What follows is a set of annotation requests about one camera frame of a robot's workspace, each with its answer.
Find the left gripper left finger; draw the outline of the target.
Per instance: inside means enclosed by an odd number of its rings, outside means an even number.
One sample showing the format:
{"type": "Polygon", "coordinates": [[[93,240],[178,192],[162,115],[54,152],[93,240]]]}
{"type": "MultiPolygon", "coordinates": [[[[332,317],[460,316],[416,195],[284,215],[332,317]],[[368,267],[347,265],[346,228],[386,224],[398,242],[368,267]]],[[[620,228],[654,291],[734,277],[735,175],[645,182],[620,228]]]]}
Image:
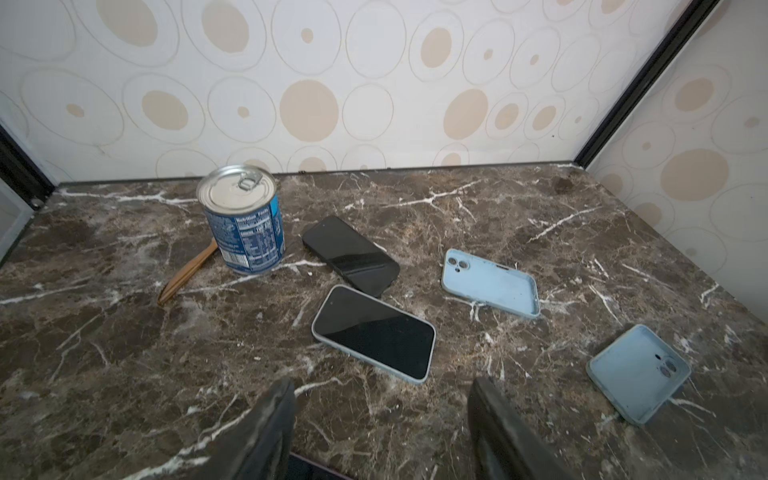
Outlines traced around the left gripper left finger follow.
{"type": "Polygon", "coordinates": [[[275,381],[213,455],[196,479],[284,479],[287,475],[297,402],[291,379],[275,381]]]}

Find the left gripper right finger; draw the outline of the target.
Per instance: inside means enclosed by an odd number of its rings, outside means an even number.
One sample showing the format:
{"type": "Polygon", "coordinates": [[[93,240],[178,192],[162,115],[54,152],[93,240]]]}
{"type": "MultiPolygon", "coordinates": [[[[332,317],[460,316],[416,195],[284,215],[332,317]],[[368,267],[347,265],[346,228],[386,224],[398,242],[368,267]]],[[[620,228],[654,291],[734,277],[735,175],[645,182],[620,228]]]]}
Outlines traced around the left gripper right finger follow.
{"type": "Polygon", "coordinates": [[[517,414],[488,378],[476,378],[468,425],[478,479],[571,479],[572,473],[517,414]]]}

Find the black phone case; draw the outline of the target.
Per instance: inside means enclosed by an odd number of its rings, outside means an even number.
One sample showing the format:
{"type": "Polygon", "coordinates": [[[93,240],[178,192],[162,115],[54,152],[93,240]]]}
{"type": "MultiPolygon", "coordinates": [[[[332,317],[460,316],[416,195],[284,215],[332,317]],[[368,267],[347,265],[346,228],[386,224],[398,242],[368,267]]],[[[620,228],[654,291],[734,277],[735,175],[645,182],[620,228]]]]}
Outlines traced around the black phone case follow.
{"type": "Polygon", "coordinates": [[[328,216],[302,234],[304,246],[355,289],[379,298],[397,279],[399,264],[341,218],[328,216]]]}

